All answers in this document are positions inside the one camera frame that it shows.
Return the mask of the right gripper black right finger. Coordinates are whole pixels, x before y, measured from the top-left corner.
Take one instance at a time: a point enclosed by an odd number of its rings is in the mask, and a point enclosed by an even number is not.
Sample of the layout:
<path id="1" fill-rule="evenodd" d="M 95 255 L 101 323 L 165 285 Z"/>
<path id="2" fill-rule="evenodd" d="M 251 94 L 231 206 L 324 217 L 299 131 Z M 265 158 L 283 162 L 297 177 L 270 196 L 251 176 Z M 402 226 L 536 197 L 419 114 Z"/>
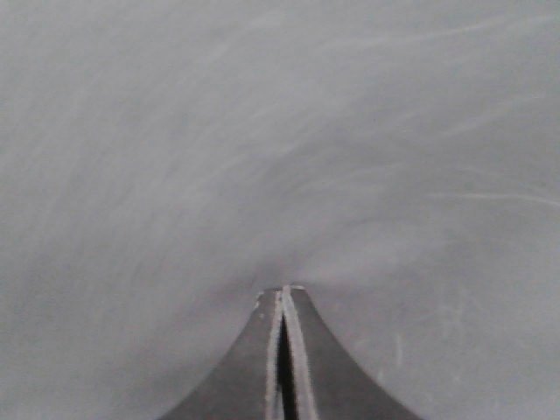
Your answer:
<path id="1" fill-rule="evenodd" d="M 340 344 L 307 290 L 282 289 L 284 419 L 418 419 Z"/>

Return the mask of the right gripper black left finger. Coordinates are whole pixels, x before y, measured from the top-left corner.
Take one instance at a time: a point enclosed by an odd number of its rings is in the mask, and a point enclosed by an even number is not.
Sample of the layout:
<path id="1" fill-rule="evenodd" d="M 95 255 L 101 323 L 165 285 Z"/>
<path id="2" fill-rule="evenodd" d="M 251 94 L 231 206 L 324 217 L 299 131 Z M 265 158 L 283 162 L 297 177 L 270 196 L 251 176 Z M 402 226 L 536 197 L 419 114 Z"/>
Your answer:
<path id="1" fill-rule="evenodd" d="M 269 289 L 208 376 L 164 419 L 276 419 L 282 292 Z"/>

